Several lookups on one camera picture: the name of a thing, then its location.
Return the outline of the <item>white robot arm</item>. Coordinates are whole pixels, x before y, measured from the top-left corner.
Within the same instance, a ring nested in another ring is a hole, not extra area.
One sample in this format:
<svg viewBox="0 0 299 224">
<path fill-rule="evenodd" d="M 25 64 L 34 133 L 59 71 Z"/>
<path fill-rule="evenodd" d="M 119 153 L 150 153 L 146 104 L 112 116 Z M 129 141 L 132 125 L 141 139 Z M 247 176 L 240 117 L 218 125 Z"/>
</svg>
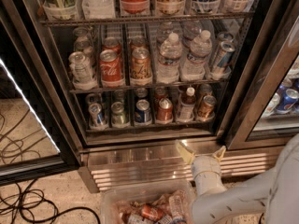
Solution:
<svg viewBox="0 0 299 224">
<path fill-rule="evenodd" d="M 264 224 L 299 223 L 299 134 L 282 149 L 273 168 L 230 189 L 221 181 L 225 147 L 209 156 L 196 156 L 179 140 L 175 146 L 191 166 L 196 185 L 194 224 L 224 224 L 232 217 L 253 213 L 264 213 Z"/>
</svg>

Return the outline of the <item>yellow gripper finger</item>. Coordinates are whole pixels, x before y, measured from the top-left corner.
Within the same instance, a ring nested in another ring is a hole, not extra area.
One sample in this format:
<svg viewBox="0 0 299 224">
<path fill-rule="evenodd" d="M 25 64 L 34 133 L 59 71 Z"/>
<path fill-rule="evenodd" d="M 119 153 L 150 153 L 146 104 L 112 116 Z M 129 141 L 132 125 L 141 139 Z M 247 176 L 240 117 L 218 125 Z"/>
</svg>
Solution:
<svg viewBox="0 0 299 224">
<path fill-rule="evenodd" d="M 192 164 L 195 159 L 194 151 L 187 147 L 183 142 L 176 140 L 175 141 L 176 149 L 181 156 L 181 158 L 187 163 Z"/>
<path fill-rule="evenodd" d="M 225 152 L 226 152 L 226 146 L 222 146 L 220 149 L 218 149 L 212 154 L 212 157 L 217 161 L 221 161 L 225 155 Z"/>
</svg>

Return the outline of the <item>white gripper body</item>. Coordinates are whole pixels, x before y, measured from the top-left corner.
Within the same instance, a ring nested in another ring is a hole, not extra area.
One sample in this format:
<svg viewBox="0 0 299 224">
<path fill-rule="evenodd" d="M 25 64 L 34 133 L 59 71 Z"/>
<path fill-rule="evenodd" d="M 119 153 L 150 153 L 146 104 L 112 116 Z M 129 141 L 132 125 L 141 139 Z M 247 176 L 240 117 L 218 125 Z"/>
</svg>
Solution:
<svg viewBox="0 0 299 224">
<path fill-rule="evenodd" d="M 221 181 L 221 166 L 211 156 L 199 156 L 191 165 L 192 177 L 198 194 L 214 194 L 226 191 Z"/>
</svg>

